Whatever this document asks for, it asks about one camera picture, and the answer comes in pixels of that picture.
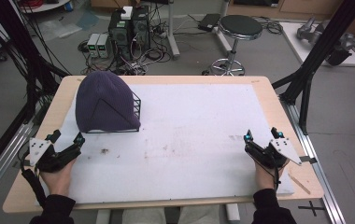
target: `sleeve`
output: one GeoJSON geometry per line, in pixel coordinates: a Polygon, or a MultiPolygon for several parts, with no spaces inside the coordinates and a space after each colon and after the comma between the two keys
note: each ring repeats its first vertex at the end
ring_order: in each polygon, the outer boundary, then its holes
{"type": "Polygon", "coordinates": [[[277,195],[273,189],[262,189],[254,195],[256,212],[252,224],[296,224],[289,209],[279,207],[277,195]]]}
{"type": "Polygon", "coordinates": [[[62,195],[49,195],[43,213],[32,218],[30,224],[74,224],[70,213],[75,203],[73,199],[62,195]]]}

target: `right hand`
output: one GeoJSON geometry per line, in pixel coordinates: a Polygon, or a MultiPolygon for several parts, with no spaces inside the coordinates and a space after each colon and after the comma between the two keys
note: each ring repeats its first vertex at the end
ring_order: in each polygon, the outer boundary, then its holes
{"type": "Polygon", "coordinates": [[[58,194],[63,196],[69,195],[69,187],[71,176],[70,173],[73,168],[73,164],[76,159],[69,162],[62,170],[55,173],[41,172],[41,178],[43,178],[50,194],[58,194]]]}
{"type": "MultiPolygon", "coordinates": [[[[288,163],[289,160],[286,160],[285,164],[283,165],[283,168],[279,170],[279,176],[282,176],[283,170],[288,163]]],[[[275,170],[262,167],[257,161],[255,161],[254,164],[256,166],[256,184],[258,190],[275,189],[275,180],[273,177],[275,170]]]]}

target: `purple fabric cover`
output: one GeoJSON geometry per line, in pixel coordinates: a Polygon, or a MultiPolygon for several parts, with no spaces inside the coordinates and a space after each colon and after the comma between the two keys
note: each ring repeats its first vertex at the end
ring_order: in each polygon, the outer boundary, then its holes
{"type": "Polygon", "coordinates": [[[140,121],[134,114],[134,97],[128,85],[108,71],[88,74],[78,87],[76,98],[78,129],[117,132],[134,130],[140,121]]]}

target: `round stool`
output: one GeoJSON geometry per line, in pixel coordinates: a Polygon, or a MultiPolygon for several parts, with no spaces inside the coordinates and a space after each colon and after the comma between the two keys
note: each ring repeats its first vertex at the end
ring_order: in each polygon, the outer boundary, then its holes
{"type": "Polygon", "coordinates": [[[231,49],[228,59],[218,59],[210,66],[212,73],[215,76],[230,75],[233,76],[233,72],[239,72],[245,75],[244,66],[235,61],[236,45],[238,40],[254,40],[262,35],[262,26],[258,21],[247,16],[231,15],[225,16],[220,19],[219,30],[234,38],[234,45],[231,49]]]}

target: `wooden table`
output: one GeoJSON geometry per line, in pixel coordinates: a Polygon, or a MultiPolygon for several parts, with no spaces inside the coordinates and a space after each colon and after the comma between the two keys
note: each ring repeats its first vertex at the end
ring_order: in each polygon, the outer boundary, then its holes
{"type": "MultiPolygon", "coordinates": [[[[64,117],[71,106],[76,90],[84,76],[65,77],[58,89],[50,109],[39,128],[36,138],[44,139],[47,134],[61,128],[64,117]]],[[[263,113],[271,127],[283,130],[284,135],[291,142],[299,156],[304,156],[302,146],[280,104],[274,89],[266,77],[193,77],[193,76],[146,76],[146,77],[121,77],[128,84],[250,84],[255,90],[260,101],[263,113]]],[[[295,193],[292,195],[278,196],[280,200],[318,199],[323,196],[323,190],[314,170],[308,162],[297,166],[292,162],[287,166],[295,193]]],[[[17,175],[15,182],[5,200],[3,209],[6,213],[40,212],[42,208],[34,205],[36,197],[29,184],[17,175]]],[[[252,202],[251,197],[216,198],[201,200],[172,200],[141,203],[91,203],[77,204],[75,209],[107,209],[127,208],[141,206],[180,206],[187,204],[210,203],[247,203],[252,202]]]]}

